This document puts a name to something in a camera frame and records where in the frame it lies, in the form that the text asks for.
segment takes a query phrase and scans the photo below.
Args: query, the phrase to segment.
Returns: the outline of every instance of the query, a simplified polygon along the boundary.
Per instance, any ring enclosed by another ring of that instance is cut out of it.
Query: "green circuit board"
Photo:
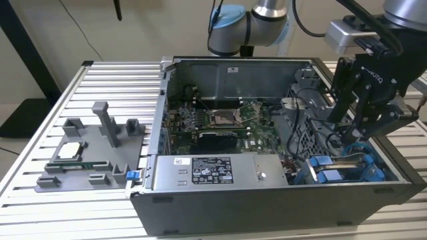
[[[230,152],[283,155],[279,135],[268,113],[260,102],[244,101],[238,109],[195,109],[178,105],[170,111],[171,151],[174,155],[192,154],[202,133],[235,133],[238,142]]]

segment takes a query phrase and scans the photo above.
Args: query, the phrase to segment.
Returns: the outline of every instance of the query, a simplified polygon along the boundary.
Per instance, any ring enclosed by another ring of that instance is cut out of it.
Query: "motherboard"
[[[284,155],[271,120],[271,107],[259,100],[174,102],[168,111],[171,154]]]

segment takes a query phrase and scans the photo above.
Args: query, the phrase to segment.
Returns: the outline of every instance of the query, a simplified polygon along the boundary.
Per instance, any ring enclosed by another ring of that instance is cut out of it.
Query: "wire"
[[[195,88],[196,85],[194,85],[194,84],[186,84],[186,85],[184,85],[184,87],[182,88],[182,99],[183,99],[183,100],[186,100],[186,90],[187,90],[188,87]]]
[[[199,102],[203,104],[203,106],[206,107],[206,109],[207,109],[208,112],[211,113],[211,109],[208,108],[208,106],[206,105],[206,103],[202,101],[202,99],[200,99],[198,96],[195,96],[195,99],[199,100]]]
[[[332,137],[334,135],[335,135],[335,133],[332,132],[331,134],[328,134],[328,135],[326,136],[326,139],[324,139],[326,148],[327,148],[328,150],[331,150],[330,140],[331,140],[331,137]]]
[[[298,145],[296,145],[296,155],[300,155],[304,153],[304,150],[302,150],[302,152],[299,152],[299,151],[300,151],[300,144],[302,144],[302,140],[303,140],[303,135],[304,135],[304,132],[307,132],[308,130],[310,130],[310,128],[306,128],[304,131],[300,132]]]
[[[212,9],[211,9],[211,14],[208,16],[208,27],[207,27],[207,50],[210,50],[210,39],[211,39],[211,35],[212,35],[214,26],[219,20],[223,2],[224,2],[224,0],[220,0],[215,13],[214,13],[214,9],[215,9],[216,0],[214,0],[214,3],[212,3]]]
[[[350,144],[350,145],[344,148],[344,150],[342,151],[342,154],[340,154],[340,155],[342,155],[342,156],[346,156],[350,148],[353,148],[353,147],[363,147],[370,153],[373,152],[373,150],[371,150],[371,148],[370,148],[369,145],[366,145],[365,143],[361,143],[361,142],[355,142],[355,143]]]
[[[320,120],[320,119],[316,119],[316,118],[308,118],[308,120],[311,120],[311,121],[318,121],[322,125],[323,125],[323,127],[326,127],[326,129],[327,130],[330,130],[331,131],[331,133],[336,136],[336,137],[339,137],[339,138],[342,138],[342,136],[334,131],[334,129],[326,124],[326,123],[331,123],[330,121],[327,121],[327,120]]]
[[[403,53],[401,41],[387,27],[370,14],[370,12],[361,6],[359,3],[355,2],[355,0],[336,0],[336,2],[339,2],[340,5],[343,5],[354,13],[361,21],[371,27],[373,31],[378,33],[385,45],[394,51],[395,55],[399,56]]]
[[[0,150],[8,152],[8,153],[11,153],[11,154],[20,155],[16,151],[12,151],[12,150],[6,149],[6,148],[3,148],[3,147],[0,147]]]
[[[322,131],[316,131],[316,133],[319,135],[323,135],[326,139],[328,139],[328,136]],[[336,156],[338,154],[331,150],[326,139],[324,139],[324,146],[322,144],[319,144],[319,146],[331,154],[331,156]]]
[[[299,97],[299,94],[300,94],[300,92],[304,91],[304,90],[311,90],[311,91],[315,91],[315,92],[320,93],[316,88],[304,87],[304,88],[302,88],[300,90],[298,90],[298,92],[296,92],[296,94],[295,94],[295,96],[296,96],[299,99],[303,99],[303,98]]]
[[[292,5],[292,12],[294,12],[295,21],[296,21],[296,24],[298,24],[300,30],[306,34],[308,34],[310,36],[312,36],[315,38],[323,38],[327,35],[326,33],[314,33],[304,27],[302,20],[300,20],[300,17],[299,17],[299,13],[296,12],[296,0],[292,0],[291,5]]]
[[[295,159],[300,159],[303,161],[303,158],[299,157],[298,153],[294,153],[291,151],[291,140],[294,138],[294,135],[295,135],[295,132],[296,132],[296,128],[299,126],[299,121],[300,121],[300,105],[299,105],[299,101],[296,99],[296,95],[295,95],[295,105],[296,105],[296,113],[295,113],[295,121],[294,121],[294,128],[292,128],[292,132],[291,132],[291,135],[288,136],[288,139],[287,139],[287,143],[286,143],[286,149],[287,149],[287,152],[292,155],[292,157]]]
[[[96,51],[95,47],[92,46],[92,44],[91,44],[91,42],[90,42],[90,39],[88,39],[88,37],[87,37],[87,35],[86,35],[86,32],[83,31],[83,29],[82,29],[82,27],[80,27],[76,19],[74,18],[72,14],[70,13],[70,11],[68,11],[64,3],[63,3],[63,0],[58,0],[58,1],[60,2],[60,4],[62,4],[62,6],[63,6],[63,8],[64,8],[64,10],[66,10],[66,12],[67,12],[67,14],[68,14],[68,16],[71,17],[74,23],[76,24],[78,28],[80,29],[80,32],[82,32],[82,34],[83,34],[83,37],[84,37],[84,39],[86,39],[87,44],[90,45],[90,47],[92,48],[94,52],[95,52],[96,55],[99,56],[99,59],[100,59],[102,61],[104,61],[104,59],[103,59],[99,51]]]
[[[280,110],[282,108],[283,108],[283,107],[282,107],[280,104],[279,104],[279,105],[272,105],[272,106],[270,106],[270,107],[268,107],[268,110],[267,110],[268,115],[270,115],[270,116],[280,116],[282,113],[274,113],[274,111],[278,111],[278,110]]]

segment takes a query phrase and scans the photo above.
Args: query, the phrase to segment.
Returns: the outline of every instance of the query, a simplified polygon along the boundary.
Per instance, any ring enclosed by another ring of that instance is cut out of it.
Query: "blue clip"
[[[140,179],[140,171],[128,171],[126,174],[127,181],[136,181]]]

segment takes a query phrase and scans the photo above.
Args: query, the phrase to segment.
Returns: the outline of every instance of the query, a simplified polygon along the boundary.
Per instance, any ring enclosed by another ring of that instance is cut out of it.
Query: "aluminum extrusion table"
[[[334,72],[336,63],[326,64]],[[34,186],[64,135],[62,125],[66,119],[80,117],[86,125],[100,124],[91,110],[95,101],[108,101],[108,113],[118,124],[124,124],[132,117],[147,125],[140,151],[140,165],[146,165],[159,73],[159,62],[95,62],[79,69],[0,183],[0,240],[156,239],[147,236],[124,189],[36,193]],[[393,132],[389,139],[427,180],[427,127],[417,121]],[[386,206],[358,227],[195,236],[188,239],[427,239],[427,191],[406,204]]]

